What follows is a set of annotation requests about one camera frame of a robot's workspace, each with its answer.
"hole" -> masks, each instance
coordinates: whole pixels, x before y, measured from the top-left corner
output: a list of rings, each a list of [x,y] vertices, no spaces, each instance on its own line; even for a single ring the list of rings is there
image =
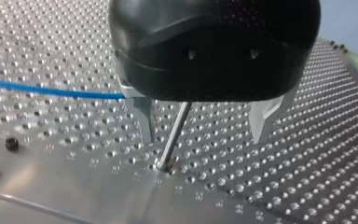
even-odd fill
[[[108,158],[114,158],[116,156],[116,152],[115,151],[108,151],[106,152],[106,157]]]
[[[186,182],[189,183],[189,184],[193,184],[194,182],[196,182],[196,177],[194,177],[194,176],[189,176],[189,177],[186,179]]]
[[[31,128],[31,125],[28,123],[22,124],[22,129],[29,130]]]
[[[43,135],[44,135],[44,136],[51,136],[51,135],[52,135],[52,132],[51,132],[51,131],[44,131],[44,132],[43,132]]]
[[[192,48],[185,48],[183,50],[183,55],[189,60],[194,60],[196,58],[196,51]]]
[[[94,145],[86,145],[86,150],[87,151],[92,151],[95,149],[95,146]]]
[[[194,161],[191,161],[190,162],[190,167],[191,168],[196,168],[198,165],[197,165],[197,163],[196,162],[194,162]]]
[[[97,136],[97,137],[101,137],[102,135],[103,135],[103,132],[101,132],[101,131],[95,132],[95,136]]]
[[[250,49],[250,57],[251,59],[256,59],[260,55],[258,49]]]
[[[74,142],[74,139],[73,139],[73,138],[70,138],[70,137],[65,138],[65,143],[66,143],[66,144],[71,144],[71,143],[73,143],[73,142]]]

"metal pin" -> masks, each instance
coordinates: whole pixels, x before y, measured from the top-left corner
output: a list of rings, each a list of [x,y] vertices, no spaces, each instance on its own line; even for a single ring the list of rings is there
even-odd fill
[[[180,132],[182,131],[183,126],[185,125],[185,121],[188,112],[190,112],[190,108],[191,108],[190,102],[184,102],[181,104],[178,116],[176,117],[176,121],[173,124],[170,137],[168,138],[167,145],[165,145],[164,152],[162,153],[161,159],[157,163],[157,167],[160,170],[167,169],[167,164],[171,159],[173,149],[179,138]]]

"shiny metal surface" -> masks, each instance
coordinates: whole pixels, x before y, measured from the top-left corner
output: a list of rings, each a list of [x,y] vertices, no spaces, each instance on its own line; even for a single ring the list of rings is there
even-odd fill
[[[119,91],[106,7],[0,1],[0,79]],[[252,144],[248,104],[193,104],[163,174],[179,104],[153,107],[155,144],[143,146],[124,101],[0,90],[0,203],[55,223],[358,223],[358,74],[327,42],[265,144]]]

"metal sheet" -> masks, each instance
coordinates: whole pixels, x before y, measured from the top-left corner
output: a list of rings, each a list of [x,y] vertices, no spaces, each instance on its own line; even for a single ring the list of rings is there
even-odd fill
[[[0,1],[0,79],[117,91],[106,10]],[[154,107],[143,146],[123,101],[0,90],[0,200],[77,223],[358,223],[358,74],[327,42],[266,144],[252,144],[248,104],[194,104],[165,175],[153,164],[178,104]]]

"aluminum surface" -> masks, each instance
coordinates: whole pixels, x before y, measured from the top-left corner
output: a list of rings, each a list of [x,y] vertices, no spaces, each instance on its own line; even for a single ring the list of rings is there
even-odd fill
[[[106,1],[0,1],[0,79],[118,91],[113,57]],[[123,101],[0,90],[0,202],[68,223],[358,223],[358,74],[346,56],[318,41],[266,144],[252,144],[249,107],[193,104],[163,174],[154,164],[179,104],[154,103],[156,141],[143,146]]]

